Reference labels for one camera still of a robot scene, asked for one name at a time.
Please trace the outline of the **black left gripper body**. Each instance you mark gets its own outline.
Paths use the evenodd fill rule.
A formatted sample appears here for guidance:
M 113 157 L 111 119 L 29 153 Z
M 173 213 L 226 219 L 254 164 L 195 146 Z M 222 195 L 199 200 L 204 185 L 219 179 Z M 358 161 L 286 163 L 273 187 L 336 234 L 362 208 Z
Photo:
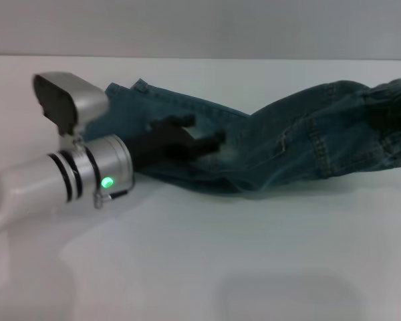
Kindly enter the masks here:
M 188 160 L 194 138 L 184 129 L 171 126 L 166 119 L 154 120 L 144 134 L 124 138 L 134 168 L 143 168 L 168 158 Z

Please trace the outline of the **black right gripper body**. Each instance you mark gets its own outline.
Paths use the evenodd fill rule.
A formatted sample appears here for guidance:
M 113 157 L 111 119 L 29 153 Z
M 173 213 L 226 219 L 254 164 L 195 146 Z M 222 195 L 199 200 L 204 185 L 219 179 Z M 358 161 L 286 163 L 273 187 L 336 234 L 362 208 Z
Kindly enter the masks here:
M 401 130 L 401 95 L 368 97 L 367 121 L 375 130 Z

